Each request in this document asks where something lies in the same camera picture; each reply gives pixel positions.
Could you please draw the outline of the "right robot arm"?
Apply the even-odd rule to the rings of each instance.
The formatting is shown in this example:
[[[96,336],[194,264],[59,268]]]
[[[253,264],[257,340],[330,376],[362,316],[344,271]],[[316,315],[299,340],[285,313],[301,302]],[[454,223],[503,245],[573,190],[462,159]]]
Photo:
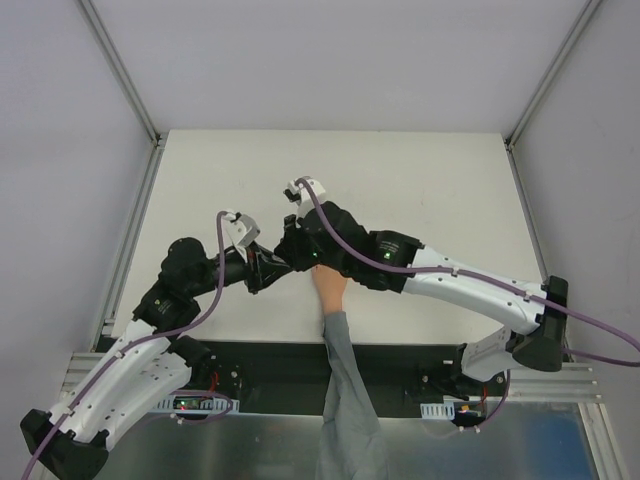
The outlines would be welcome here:
[[[517,367],[561,370],[565,280],[550,277],[536,284],[493,278],[416,238],[368,231],[333,202],[292,201],[297,210],[285,218],[275,252],[294,270],[324,265],[370,290],[435,298],[500,323],[495,333],[458,347],[449,373],[457,392],[473,394],[497,374]]]

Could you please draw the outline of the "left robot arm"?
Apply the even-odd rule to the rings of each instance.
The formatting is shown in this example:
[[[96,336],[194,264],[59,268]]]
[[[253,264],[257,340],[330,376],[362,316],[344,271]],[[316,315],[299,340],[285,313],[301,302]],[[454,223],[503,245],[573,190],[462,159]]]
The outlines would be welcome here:
[[[248,384],[242,366],[188,336],[203,314],[196,299],[235,283],[256,294],[291,273],[295,257],[286,241],[274,250],[237,243],[213,258],[195,238],[175,241],[99,363],[65,400],[22,419],[33,461],[58,479],[93,479],[122,436],[171,394],[185,398],[185,408],[209,400],[214,417],[229,413]]]

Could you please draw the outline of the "grey sleeve forearm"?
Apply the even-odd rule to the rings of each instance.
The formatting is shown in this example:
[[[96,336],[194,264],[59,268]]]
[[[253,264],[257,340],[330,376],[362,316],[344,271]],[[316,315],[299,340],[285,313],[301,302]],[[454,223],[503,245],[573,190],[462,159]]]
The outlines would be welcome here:
[[[315,477],[388,479],[386,443],[358,369],[344,312],[325,316],[324,341],[331,374]]]

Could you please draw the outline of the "mannequin hand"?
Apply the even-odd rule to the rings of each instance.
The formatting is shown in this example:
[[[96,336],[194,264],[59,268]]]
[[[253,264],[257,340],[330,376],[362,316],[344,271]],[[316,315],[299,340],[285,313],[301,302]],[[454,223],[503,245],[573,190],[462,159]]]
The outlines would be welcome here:
[[[324,315],[343,310],[347,279],[339,272],[323,265],[314,266],[311,277]]]

